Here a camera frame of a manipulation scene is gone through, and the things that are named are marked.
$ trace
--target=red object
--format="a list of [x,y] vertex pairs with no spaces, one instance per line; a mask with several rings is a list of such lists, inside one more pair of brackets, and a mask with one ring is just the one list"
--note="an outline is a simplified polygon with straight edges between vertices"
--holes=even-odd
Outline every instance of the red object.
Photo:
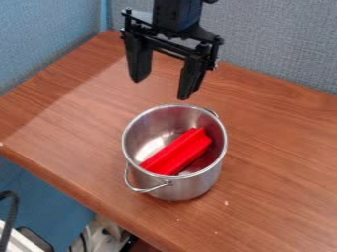
[[205,128],[190,129],[140,166],[161,175],[177,175],[212,144]]

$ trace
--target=metal pot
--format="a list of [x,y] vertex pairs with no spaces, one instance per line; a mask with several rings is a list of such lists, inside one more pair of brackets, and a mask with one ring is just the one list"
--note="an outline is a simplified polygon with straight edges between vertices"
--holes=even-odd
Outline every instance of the metal pot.
[[[184,172],[165,176],[140,166],[189,129],[201,127],[205,127],[213,142],[208,152]],[[201,196],[218,179],[226,148],[225,128],[212,110],[186,104],[166,104],[146,110],[129,123],[124,134],[128,187],[134,192],[172,201]],[[129,181],[130,176],[137,187]]]

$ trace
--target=wooden table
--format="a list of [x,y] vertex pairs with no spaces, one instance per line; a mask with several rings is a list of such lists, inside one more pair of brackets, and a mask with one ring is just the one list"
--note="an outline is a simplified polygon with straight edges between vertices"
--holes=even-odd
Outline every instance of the wooden table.
[[[228,64],[177,100],[182,62],[156,55],[141,84],[107,31],[0,98],[0,153],[162,251],[337,251],[337,96]],[[229,133],[205,196],[166,202],[124,181],[134,116],[185,102]]]

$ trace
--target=pot rim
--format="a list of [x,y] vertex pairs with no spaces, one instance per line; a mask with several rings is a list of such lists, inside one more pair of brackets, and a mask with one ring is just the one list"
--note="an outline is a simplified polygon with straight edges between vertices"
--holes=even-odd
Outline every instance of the pot rim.
[[[201,169],[200,171],[194,172],[194,173],[190,173],[190,174],[184,174],[184,175],[180,175],[180,176],[168,176],[168,175],[161,175],[161,174],[157,174],[157,173],[153,173],[150,171],[148,171],[146,169],[144,169],[130,158],[129,154],[128,154],[128,132],[133,126],[133,124],[138,121],[138,119],[141,117],[144,117],[146,114],[152,113],[153,111],[156,110],[160,110],[160,109],[164,109],[164,108],[168,108],[168,107],[189,107],[189,108],[193,108],[193,109],[197,109],[197,110],[202,110],[210,117],[212,119],[217,122],[220,128],[221,128],[221,131],[222,131],[222,134],[224,134],[224,146],[222,146],[222,151],[217,157],[217,159],[214,160],[214,162],[208,166],[205,167],[204,169]],[[154,178],[161,178],[164,180],[178,180],[178,179],[184,179],[184,178],[190,178],[190,177],[196,177],[201,174],[204,174],[205,172],[208,172],[210,169],[213,169],[213,167],[221,162],[224,156],[225,156],[225,153],[226,153],[226,150],[228,150],[228,134],[226,134],[226,129],[225,129],[225,126],[222,125],[220,119],[214,116],[214,114],[212,113],[210,109],[209,108],[204,108],[204,107],[200,107],[200,106],[196,106],[196,105],[190,105],[190,104],[162,104],[162,105],[158,105],[148,110],[145,110],[141,114],[138,114],[136,116],[136,118],[130,121],[129,125],[126,126],[126,129],[125,129],[125,132],[124,132],[124,152],[125,152],[125,156],[126,156],[126,159],[128,159],[128,162],[132,164],[132,168],[137,168],[141,172],[144,172],[145,174],[148,174],[149,176],[154,177]]]

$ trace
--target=pot handle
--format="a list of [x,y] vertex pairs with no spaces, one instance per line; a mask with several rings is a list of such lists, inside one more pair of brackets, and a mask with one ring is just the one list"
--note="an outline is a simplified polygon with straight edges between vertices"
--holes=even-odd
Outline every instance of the pot handle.
[[157,189],[160,189],[161,187],[165,187],[168,185],[172,184],[172,181],[170,180],[166,180],[164,181],[164,184],[160,184],[160,185],[156,185],[154,187],[150,187],[150,188],[137,188],[134,186],[132,186],[130,182],[129,182],[129,172],[130,172],[130,164],[128,163],[126,164],[126,173],[125,173],[125,182],[126,182],[126,185],[128,187],[137,193],[149,193]]
[[205,107],[204,107],[204,109],[205,109],[210,114],[213,114],[214,117],[216,117],[217,119],[220,118],[214,110],[212,110],[212,109],[209,109],[209,108],[205,108]]

